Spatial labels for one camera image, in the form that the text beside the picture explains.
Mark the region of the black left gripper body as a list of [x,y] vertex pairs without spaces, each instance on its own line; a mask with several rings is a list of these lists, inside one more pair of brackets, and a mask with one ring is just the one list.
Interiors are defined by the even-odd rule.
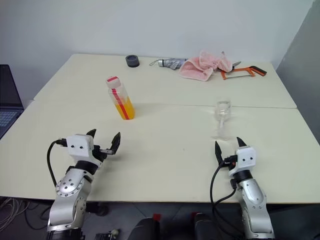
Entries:
[[104,160],[108,157],[108,155],[112,155],[113,150],[112,149],[102,149],[99,145],[94,145],[92,150],[92,155],[95,159],[99,161],[99,164],[101,165]]

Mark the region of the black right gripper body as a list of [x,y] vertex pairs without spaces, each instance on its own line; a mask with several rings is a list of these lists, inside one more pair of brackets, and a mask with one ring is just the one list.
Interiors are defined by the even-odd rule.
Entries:
[[228,167],[228,170],[230,171],[235,168],[236,163],[237,163],[237,155],[231,155],[226,157],[223,160],[222,167],[223,168]]

